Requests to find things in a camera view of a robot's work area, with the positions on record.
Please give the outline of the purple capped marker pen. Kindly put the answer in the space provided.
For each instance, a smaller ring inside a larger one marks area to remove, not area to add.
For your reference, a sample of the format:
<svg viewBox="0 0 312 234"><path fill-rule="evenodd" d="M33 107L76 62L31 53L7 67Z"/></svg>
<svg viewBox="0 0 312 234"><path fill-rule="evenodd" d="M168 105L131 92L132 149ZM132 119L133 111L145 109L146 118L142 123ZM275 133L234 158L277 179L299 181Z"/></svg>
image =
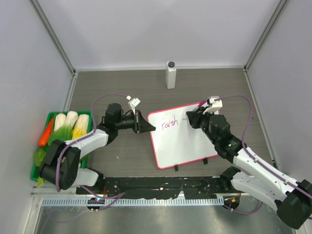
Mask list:
<svg viewBox="0 0 312 234"><path fill-rule="evenodd" d="M192 112L197 111L202 105L204 105L207 101L206 100L202 100L194 109L192 109Z"/></svg>

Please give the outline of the pink framed whiteboard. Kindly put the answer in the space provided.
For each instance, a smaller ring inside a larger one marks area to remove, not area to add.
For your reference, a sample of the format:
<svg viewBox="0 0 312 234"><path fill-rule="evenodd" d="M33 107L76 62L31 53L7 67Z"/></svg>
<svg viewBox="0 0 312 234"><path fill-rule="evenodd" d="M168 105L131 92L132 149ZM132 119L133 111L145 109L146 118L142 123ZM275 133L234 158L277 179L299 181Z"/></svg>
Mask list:
<svg viewBox="0 0 312 234"><path fill-rule="evenodd" d="M198 103L151 112L148 122L156 127L150 132L152 147L159 169L167 169L217 156L214 145L201 129L194 129L187 119Z"/></svg>

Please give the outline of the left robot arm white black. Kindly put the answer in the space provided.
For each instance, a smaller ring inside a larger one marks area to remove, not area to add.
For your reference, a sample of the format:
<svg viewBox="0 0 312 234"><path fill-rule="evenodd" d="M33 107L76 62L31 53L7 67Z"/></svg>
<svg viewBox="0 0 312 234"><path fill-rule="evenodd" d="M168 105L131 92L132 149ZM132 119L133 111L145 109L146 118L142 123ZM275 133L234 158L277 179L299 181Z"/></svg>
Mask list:
<svg viewBox="0 0 312 234"><path fill-rule="evenodd" d="M112 143L122 129L132 129L137 134L154 131L156 127L143 118L140 110L124 114L120 104L109 104L95 132L74 140L56 139L51 143L39 167L39 177L61 190L82 185L92 194L100 194L104 188L104 175L94 169L80 168L79 162L95 149Z"/></svg>

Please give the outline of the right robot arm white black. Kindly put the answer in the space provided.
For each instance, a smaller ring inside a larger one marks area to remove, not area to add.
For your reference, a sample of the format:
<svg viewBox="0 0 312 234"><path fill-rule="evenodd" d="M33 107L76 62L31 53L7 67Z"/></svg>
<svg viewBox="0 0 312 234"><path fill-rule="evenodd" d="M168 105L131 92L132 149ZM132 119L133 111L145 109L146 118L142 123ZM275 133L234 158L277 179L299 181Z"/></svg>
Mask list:
<svg viewBox="0 0 312 234"><path fill-rule="evenodd" d="M187 111L189 124L201 129L217 154L232 163L220 180L223 191L234 189L248 193L276 211L289 227L298 230L312 217L312 184L301 182L268 164L230 131L223 115L210 114L202 108Z"/></svg>

